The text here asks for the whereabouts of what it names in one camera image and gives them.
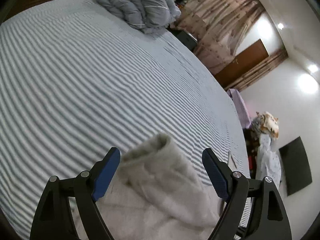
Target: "patterned curtain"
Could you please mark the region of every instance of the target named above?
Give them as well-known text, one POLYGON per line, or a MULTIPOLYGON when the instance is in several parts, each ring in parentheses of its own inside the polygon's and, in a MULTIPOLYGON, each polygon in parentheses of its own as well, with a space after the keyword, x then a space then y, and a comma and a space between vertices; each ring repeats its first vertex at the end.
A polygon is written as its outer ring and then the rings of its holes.
POLYGON ((278 67, 287 58, 287 51, 279 49, 224 89, 227 91, 229 88, 234 88, 241 92, 278 67))
POLYGON ((174 27, 198 39, 194 54, 215 75, 264 11, 259 0, 186 0, 174 27))

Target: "blue gripper pad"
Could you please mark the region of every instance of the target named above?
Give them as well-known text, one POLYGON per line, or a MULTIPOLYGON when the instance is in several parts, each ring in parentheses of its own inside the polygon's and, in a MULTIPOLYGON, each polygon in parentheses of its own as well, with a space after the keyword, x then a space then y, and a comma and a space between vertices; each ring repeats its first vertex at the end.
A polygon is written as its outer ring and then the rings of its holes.
POLYGON ((227 180, 224 178, 207 150, 202 152, 202 163, 218 197, 222 198, 225 202, 228 202, 230 196, 228 194, 227 180))
POLYGON ((91 195, 94 201, 97 201, 99 198, 105 195, 113 175, 115 174, 120 163, 120 151, 117 148, 114 149, 115 150, 113 152, 108 152, 108 154, 111 154, 111 156, 94 181, 94 189, 91 195))

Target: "gray comforter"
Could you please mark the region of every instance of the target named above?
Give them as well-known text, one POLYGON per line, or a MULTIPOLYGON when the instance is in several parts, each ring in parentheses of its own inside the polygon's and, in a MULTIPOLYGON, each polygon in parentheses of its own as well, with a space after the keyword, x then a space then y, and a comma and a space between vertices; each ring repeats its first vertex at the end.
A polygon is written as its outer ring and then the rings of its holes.
POLYGON ((97 0, 132 28, 153 33, 174 22, 181 12, 174 0, 97 0))

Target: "bed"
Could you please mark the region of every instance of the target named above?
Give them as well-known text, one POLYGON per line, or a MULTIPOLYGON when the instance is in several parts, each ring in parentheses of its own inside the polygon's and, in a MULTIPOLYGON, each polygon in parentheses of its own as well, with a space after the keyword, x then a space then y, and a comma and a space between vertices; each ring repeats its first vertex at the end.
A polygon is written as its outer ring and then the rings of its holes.
POLYGON ((159 132, 204 184, 207 147, 250 177, 233 102, 170 32, 143 34, 95 0, 54 0, 4 22, 0 37, 0 207, 22 239, 51 175, 74 177, 159 132))

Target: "television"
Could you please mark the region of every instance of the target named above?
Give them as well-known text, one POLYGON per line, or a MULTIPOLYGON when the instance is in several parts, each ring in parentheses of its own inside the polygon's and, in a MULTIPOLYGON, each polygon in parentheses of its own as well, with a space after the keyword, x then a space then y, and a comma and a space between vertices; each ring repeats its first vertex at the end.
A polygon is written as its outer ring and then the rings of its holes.
POLYGON ((287 193, 292 195, 312 183, 308 157, 300 137, 279 149, 287 193))

